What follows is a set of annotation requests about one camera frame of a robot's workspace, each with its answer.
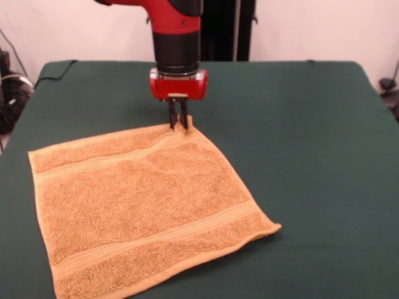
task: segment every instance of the green table surface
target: green table surface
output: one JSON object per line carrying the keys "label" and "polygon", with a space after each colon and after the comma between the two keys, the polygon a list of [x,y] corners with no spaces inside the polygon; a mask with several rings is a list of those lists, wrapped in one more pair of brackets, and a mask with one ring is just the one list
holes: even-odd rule
{"label": "green table surface", "polygon": [[[0,157],[0,298],[54,298],[27,152],[168,121],[151,63],[55,62]],[[283,228],[136,298],[399,298],[399,130],[351,62],[203,63],[189,103]]]}

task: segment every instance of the green tablecloth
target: green tablecloth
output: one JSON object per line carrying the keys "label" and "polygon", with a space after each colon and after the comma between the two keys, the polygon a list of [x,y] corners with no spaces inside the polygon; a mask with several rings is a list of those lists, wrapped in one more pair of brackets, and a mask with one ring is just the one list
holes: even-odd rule
{"label": "green tablecloth", "polygon": [[[283,229],[137,298],[399,298],[399,129],[353,63],[203,63],[195,125]],[[152,64],[58,62],[0,157],[0,298],[53,298],[27,151],[166,123]]]}

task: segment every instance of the terry cloth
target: terry cloth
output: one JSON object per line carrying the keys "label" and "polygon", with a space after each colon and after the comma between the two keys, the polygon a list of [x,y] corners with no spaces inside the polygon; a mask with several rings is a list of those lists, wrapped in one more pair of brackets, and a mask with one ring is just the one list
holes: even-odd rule
{"label": "terry cloth", "polygon": [[58,299],[125,298],[281,228],[189,122],[29,152]]}

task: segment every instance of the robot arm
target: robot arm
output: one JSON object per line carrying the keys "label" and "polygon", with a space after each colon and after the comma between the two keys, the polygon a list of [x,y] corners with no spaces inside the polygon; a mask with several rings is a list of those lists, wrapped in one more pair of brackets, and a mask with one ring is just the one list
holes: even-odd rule
{"label": "robot arm", "polygon": [[142,6],[153,31],[158,71],[182,76],[199,69],[203,0],[96,0],[102,4]]}
{"label": "robot arm", "polygon": [[208,73],[200,70],[203,0],[95,0],[100,4],[142,6],[153,31],[156,68],[150,71],[155,98],[169,102],[170,127],[178,121],[175,102],[181,103],[180,122],[187,128],[187,100],[202,100]]}

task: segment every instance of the white wall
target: white wall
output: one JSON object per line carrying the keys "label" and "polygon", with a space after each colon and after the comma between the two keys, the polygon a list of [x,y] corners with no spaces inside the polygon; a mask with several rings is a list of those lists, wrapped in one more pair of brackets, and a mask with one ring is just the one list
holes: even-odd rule
{"label": "white wall", "polygon": [[[31,79],[48,61],[150,60],[140,7],[94,0],[0,0],[0,26]],[[257,0],[251,60],[354,60],[377,86],[399,58],[399,0]],[[0,44],[9,49],[0,37]],[[13,60],[13,66],[19,70]]]}
{"label": "white wall", "polygon": [[373,86],[399,59],[399,0],[257,0],[251,60],[352,60]]}
{"label": "white wall", "polygon": [[[151,27],[141,7],[107,7],[94,0],[0,3],[0,26],[32,80],[48,61],[154,60]],[[9,49],[1,36],[0,45]]]}

